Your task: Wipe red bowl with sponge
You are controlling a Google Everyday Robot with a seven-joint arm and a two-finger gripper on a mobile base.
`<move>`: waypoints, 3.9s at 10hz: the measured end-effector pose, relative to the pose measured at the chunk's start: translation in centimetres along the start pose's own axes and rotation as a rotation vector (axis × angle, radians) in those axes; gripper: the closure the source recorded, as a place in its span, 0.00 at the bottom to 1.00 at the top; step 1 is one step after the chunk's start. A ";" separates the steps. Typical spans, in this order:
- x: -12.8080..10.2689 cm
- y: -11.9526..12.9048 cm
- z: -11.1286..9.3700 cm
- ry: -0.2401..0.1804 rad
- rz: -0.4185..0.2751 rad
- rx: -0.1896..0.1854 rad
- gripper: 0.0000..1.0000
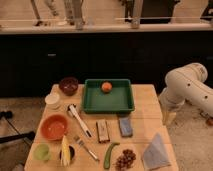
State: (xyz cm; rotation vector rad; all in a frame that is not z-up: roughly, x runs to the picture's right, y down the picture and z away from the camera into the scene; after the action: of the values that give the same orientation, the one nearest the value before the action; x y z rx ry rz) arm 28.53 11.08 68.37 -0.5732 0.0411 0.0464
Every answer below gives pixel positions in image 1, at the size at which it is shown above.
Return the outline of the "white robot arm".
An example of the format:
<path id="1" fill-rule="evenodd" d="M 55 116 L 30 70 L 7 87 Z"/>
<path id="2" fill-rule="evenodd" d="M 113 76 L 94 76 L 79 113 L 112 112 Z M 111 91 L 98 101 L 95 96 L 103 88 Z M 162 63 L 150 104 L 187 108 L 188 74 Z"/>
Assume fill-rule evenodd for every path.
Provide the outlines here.
<path id="1" fill-rule="evenodd" d="M 207 69 L 200 63 L 190 63 L 166 74 L 166 87 L 158 97 L 164 125 L 175 119 L 186 100 L 200 108 L 205 117 L 213 119 L 213 88 L 204 84 L 207 77 Z"/>

